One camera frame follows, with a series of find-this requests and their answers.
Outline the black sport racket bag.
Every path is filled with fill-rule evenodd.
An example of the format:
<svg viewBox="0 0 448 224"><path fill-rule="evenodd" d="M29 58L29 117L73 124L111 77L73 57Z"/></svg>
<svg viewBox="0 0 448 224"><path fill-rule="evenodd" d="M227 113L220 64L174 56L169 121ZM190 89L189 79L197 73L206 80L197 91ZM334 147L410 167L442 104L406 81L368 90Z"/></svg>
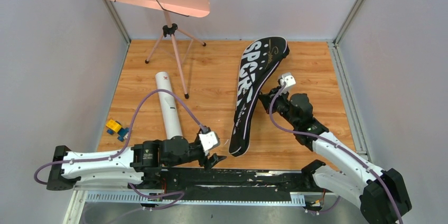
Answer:
<svg viewBox="0 0 448 224"><path fill-rule="evenodd" d="M248 151L251 120L261 89L289 52L287 39L282 36L258 39L243 51L238 69L230 155L238 157Z"/></svg>

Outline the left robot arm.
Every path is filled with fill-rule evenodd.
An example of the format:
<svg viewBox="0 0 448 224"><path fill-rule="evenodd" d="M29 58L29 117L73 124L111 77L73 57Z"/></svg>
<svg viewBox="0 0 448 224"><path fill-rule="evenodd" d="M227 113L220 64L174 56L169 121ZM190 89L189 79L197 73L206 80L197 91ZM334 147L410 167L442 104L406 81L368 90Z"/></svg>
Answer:
<svg viewBox="0 0 448 224"><path fill-rule="evenodd" d="M55 148L53 163L46 184L50 191L73 189L86 184L144 184L150 189L162 182L161 169L197 161L200 167L211 169L226 159L210 155L207 145L198 136L189 143L182 136L166 140L145 141L123 152L74 152L65 145Z"/></svg>

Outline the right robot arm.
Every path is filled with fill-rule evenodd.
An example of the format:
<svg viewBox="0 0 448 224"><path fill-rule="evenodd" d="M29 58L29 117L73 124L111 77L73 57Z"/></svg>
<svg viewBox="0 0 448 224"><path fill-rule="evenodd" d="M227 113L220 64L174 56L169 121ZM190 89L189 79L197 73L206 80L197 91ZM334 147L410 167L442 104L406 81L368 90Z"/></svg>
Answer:
<svg viewBox="0 0 448 224"><path fill-rule="evenodd" d="M292 126L289 132L301 145L338 168L313 161L303 170L305 189L320 187L336 193L356 206L368 223L403 223L412 203L401 173L385 170L347 148L314 117L307 94L290 96L277 87L259 99L270 116L278 113Z"/></svg>

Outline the white shuttlecock tube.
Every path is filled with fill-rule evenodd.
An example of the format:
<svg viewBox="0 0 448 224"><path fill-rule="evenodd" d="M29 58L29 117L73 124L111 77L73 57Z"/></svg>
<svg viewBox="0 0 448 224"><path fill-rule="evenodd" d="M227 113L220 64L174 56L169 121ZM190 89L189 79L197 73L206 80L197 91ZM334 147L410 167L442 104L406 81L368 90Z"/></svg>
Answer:
<svg viewBox="0 0 448 224"><path fill-rule="evenodd" d="M170 76L167 72L158 72L155 75L158 89L164 89L172 92ZM178 110L175 98L166 92L158 92L160 106L165 126L165 132L168 139L175 136L182 136L181 124L178 116Z"/></svg>

